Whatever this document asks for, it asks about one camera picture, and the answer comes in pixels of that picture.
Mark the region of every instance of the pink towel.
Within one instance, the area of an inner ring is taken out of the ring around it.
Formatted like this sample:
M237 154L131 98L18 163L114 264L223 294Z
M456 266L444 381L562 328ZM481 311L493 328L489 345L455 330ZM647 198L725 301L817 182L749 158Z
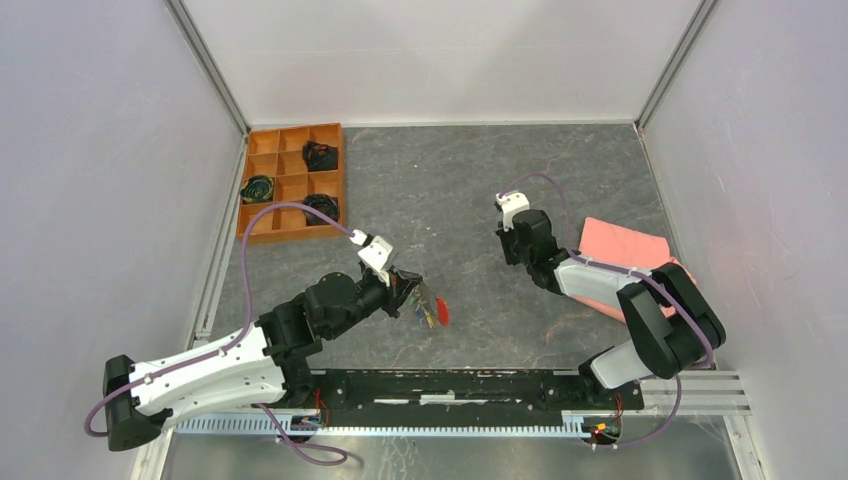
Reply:
M592 217L586 217L583 236L580 238L580 252L601 262L626 267L653 269L668 262L680 265L680 262L671 256L666 239ZM624 315L617 308L610 308L584 297L575 297L575 300L624 322ZM666 316L672 315L674 308L663 308L663 313Z

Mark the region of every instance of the wooden compartment organizer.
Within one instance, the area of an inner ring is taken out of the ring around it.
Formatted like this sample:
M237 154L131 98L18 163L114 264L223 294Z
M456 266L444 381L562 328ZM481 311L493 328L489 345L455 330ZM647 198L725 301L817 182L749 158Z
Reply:
M303 160L303 146L308 140L339 149L336 170L309 172ZM344 142L338 123L308 127L282 128L250 132L247 141L242 185L254 175L274 178L274 202L303 202L307 195L323 193L339 205L339 223L345 225ZM248 223L271 203L245 204L239 198L237 236L244 241ZM248 242L253 244L284 242L305 238L341 235L330 225L306 225L303 211L294 208L275 210L253 227Z

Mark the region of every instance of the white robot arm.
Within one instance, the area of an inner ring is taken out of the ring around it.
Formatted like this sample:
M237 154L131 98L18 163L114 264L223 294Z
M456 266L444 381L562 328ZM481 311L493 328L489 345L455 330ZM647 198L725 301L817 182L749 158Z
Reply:
M104 396L141 380L105 406L109 448L147 443L161 429L209 412L251 404L300 406L315 389L306 357L377 310L398 309L421 282L418 274L394 268L395 251L380 236L355 231L362 279L330 273L292 300L259 317L229 351L240 331L171 357L133 362L121 355L106 363ZM156 372L217 352L156 378Z
M706 353L679 313L665 317L660 306L668 306L667 302L642 280L645 276L663 286L686 308L714 349L724 343L721 322L678 265L668 263L648 270L591 261L579 252L560 248L547 214L531 209L524 194L513 191L495 198L503 215L496 233L507 264L524 265L540 288L558 295L588 298L624 313L632 339L580 368L597 390L612 390L654 375L671 378Z

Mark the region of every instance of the white enclosure wall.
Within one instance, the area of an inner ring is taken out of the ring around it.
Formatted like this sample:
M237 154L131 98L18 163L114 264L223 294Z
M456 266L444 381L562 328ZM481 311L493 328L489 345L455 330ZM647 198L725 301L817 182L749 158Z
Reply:
M185 346L241 136L163 2L0 11L0 478L127 478L83 417Z
M647 126L775 478L845 478L848 3L726 1Z
M186 0L253 125L631 121L698 0Z

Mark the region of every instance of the purple cable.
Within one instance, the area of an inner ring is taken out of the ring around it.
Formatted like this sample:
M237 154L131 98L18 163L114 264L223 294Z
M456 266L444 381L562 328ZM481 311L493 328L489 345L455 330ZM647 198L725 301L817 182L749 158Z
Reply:
M230 341L230 343L221 347L221 350L223 350L224 352L228 352L229 350L234 348L236 345L238 345L238 343L241 342L244 339L244 337L247 335L247 332L250 330L250 325L251 325L251 323L253 323L253 299L250 295L250 282L247 279L247 244L248 244L247 239L250 237L250 232L253 231L254 225L256 225L256 222L258 222L260 218L264 217L266 214L268 214L268 213L270 213L274 210L279 210L281 208L287 208L287 207L299 208L299 209L303 210L304 212L309 212L312 215L315 215L316 217L320 218L321 220L332 225L338 231L344 233L348 237L353 237L353 232L350 229L344 227L343 225L340 225L338 222L334 221L332 218L328 217L327 215L324 215L320 211L318 211L318 210L316 210L312 207L309 207L307 205L303 205L303 204L295 203L295 202L279 202L279 203L274 203L272 205L268 205L267 207L260 210L259 213L257 213L256 216L254 216L250 220L250 223L247 224L247 228L244 231L244 239L241 242L241 277L242 277L242 281L244 282L244 298L245 298L245 302L247 303L247 317L245 318L244 325L242 326L242 329L241 329L241 331L239 331L238 335L236 335L235 338L232 341ZM169 366L167 366L167 367L165 367L161 370L157 370L157 371L151 373L149 375L149 378L151 380L153 380L153 379L159 378L163 375L167 375L168 373L171 373L173 371L179 370L181 368L185 368L185 367L200 363L200 362L202 362L204 360L208 360L212 357L217 357L218 355L219 355L218 350L213 350L211 352L204 353L203 355L198 355L197 357L189 358L188 360L183 360L182 362L178 362L178 363L175 363L173 365L169 365ZM123 385L123 386L117 388L115 391L106 395L105 397L103 397L103 399L101 399L99 402L97 402L97 404L94 406L94 408L92 408L91 411L88 412L88 415L86 415L86 417L85 417L85 423L83 424L83 429L85 430L85 433L87 435L91 436L91 437L108 436L109 432L98 432L98 431L95 431L94 429L91 428L91 422L92 422L92 420L94 420L94 416L97 415L97 412L99 412L101 408L105 407L106 404L108 404L109 402L114 400L119 395L121 395L121 394L123 394L123 393L125 393L129 390L132 390L133 388L135 388L139 385L142 385L144 383L144 381L145 381L144 378L140 378L140 379L135 380L133 382L129 382L126 385ZM285 436L285 431L282 430L282 426L279 425L279 422L277 422L277 418L274 417L272 413L270 413L270 410L268 410L268 407L266 407L265 405L259 405L259 407L262 408L263 410L265 410L265 413L268 413L273 418L274 423L276 423L278 428L281 429L280 431L282 432L284 439L287 439L288 437ZM288 442L286 442L286 444L291 446L291 445L294 444L294 442L289 440ZM343 450L336 449L336 448L333 448L333 447L319 446L319 445L315 445L315 446L311 446L311 447L316 447L316 449L319 449L319 450L333 451L335 453L341 454L344 458L342 458L341 461L325 462L325 461L322 461L322 460L315 460L315 459L309 457L308 455L304 454L303 452L299 451L296 448L295 448L295 451L296 451L296 453L298 453L298 455L303 457L305 460L307 460L311 463L314 463L315 465L338 465L338 464L344 462L345 460L347 460L347 452L345 452Z
M569 232L569 230L568 230L568 227L569 227L569 221L568 221L569 209L568 209L568 201L566 200L566 197L565 197L565 191L563 190L562 185L560 185L560 183L557 182L557 180L555 178L548 175L547 173L545 173L545 172L525 173L524 175L518 177L517 179L512 181L509 185L507 185L507 187L502 192L498 193L498 197L503 197L504 195L506 195L506 192L509 192L513 188L515 188L515 186L518 185L518 183L520 183L520 182L522 182L522 181L524 181L524 180L526 180L530 177L542 177L545 180L547 180L548 182L550 182L551 185L554 186L554 188L556 188L557 193L559 193L559 198L562 200L562 207L565 209L565 225L566 225L565 232L566 232L566 237L567 237L568 232ZM638 272L638 271L632 271L629 268L624 268L624 267L621 267L621 266L618 266L618 265L612 265L612 264L609 264L609 263L598 262L598 261L580 256L580 255L577 254L577 252L575 252L574 250L572 250L568 247L565 247L565 251L568 252L568 255L571 258L577 260L578 262L580 262L580 263L582 263L582 264L584 264L588 267L603 268L604 270L609 270L609 271L616 272L616 273L622 273L622 274L625 274L625 275L633 275L634 277L637 277L637 278L644 280L645 283L650 285L651 288L656 290L657 293L662 295L662 297L664 299L666 299L668 301L668 303L671 304L672 307L674 307L674 309L677 311L677 313L680 314L680 316L683 318L683 320L686 322L686 324L689 325L689 328L691 328L692 331L695 332L695 336L698 337L698 341L701 342L701 346L704 347L704 351L706 352L706 357L704 358L704 360L702 362L693 365L693 368L710 368L712 366L713 360L714 360L715 357L714 357L714 354L713 354L713 347L712 347L712 345L710 345L710 341L707 339L707 336L704 335L704 332L698 327L698 325L695 323L695 320L692 318L691 315L689 315L689 312L687 312L686 309L683 308L682 305L680 305L680 302L678 302L673 296L671 296L671 294L669 294L665 290L665 288L662 287L662 285L660 285L653 278L651 278L650 275L646 275L646 274L644 274L642 272Z
M680 400L683 398L683 384L680 383L680 376L675 375L674 380L677 383L677 398L674 399L674 406L671 407L671 413L669 413L668 417L666 417L666 419L663 420L663 423L662 423L662 425L659 426L659 428L657 428L653 432L645 435L644 437L634 438L633 440L628 440L626 442L616 443L615 445L600 445L600 444L598 444L597 448L601 448L601 449L604 449L604 450L616 450L618 448L623 448L623 447L632 447L633 445L637 445L637 444L642 443L646 440L650 440L650 439L656 437L657 435L659 435L660 433L664 432L665 429L667 429L668 426L671 425L671 421L674 420L674 417L677 416L677 410L680 409Z
M272 422L274 422L274 426L277 427L277 431L280 432L280 437L282 437L283 443L285 443L286 445L291 447L291 449L294 451L294 453L298 454L298 456L300 456L300 458L306 460L307 462L309 462L313 465L318 465L318 466L321 466L321 467L334 467L336 465L341 465L341 464L343 464L344 462L347 461L348 453L346 451L342 450L341 448L329 447L327 445L316 445L316 444L313 444L313 443L302 443L300 445L298 445L297 443L294 443L292 441L292 439L289 438L288 435L286 435L286 429L283 428L283 426L280 424L280 421L277 420L276 415L274 415L274 413L271 411L271 409L269 409L268 406L263 404L263 403L259 403L259 404L257 404L257 406L259 408L261 408L262 411L264 411L266 415L268 415L268 417L271 419ZM317 458L310 457L309 455L304 453L303 452L304 448L311 448L313 450L321 450L321 451L324 451L324 452L336 453L336 454L341 455L342 458L339 458L338 460L318 460Z

